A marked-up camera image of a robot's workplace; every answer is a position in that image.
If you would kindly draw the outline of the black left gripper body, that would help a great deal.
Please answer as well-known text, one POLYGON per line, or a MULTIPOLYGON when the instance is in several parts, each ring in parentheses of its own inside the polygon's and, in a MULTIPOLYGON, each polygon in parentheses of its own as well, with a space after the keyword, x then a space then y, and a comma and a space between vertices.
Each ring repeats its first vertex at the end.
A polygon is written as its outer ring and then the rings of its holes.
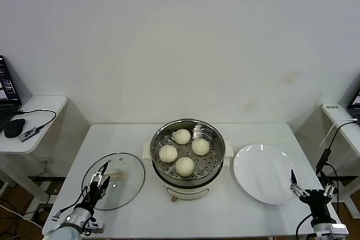
POLYGON ((105 194, 106 189, 102 185, 98 185, 98 182, 93 182, 85 193, 84 203, 93 209, 105 194))

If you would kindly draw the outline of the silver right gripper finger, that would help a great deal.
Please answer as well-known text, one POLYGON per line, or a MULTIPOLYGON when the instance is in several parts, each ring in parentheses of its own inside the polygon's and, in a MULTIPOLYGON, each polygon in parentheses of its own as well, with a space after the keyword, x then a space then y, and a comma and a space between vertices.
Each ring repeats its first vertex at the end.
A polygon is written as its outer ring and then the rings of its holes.
POLYGON ((290 190, 297 196, 297 197, 307 197, 309 193, 306 192, 303 188, 298 185, 297 178, 293 169, 291 169, 291 177, 290 177, 290 190))
POLYGON ((324 187, 323 196, 324 197, 332 197, 334 192, 336 191, 336 189, 337 189, 337 187, 334 184, 334 182, 329 180, 324 187))

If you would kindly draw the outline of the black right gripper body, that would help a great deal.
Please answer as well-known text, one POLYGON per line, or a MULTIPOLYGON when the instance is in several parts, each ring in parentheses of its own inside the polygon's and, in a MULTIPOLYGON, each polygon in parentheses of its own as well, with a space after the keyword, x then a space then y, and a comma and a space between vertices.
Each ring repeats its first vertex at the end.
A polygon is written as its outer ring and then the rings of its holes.
POLYGON ((309 206, 310 212, 314 219, 328 219, 330 217, 327 204, 330 202, 330 197, 323 190, 306 189, 300 195, 300 201, 309 206))

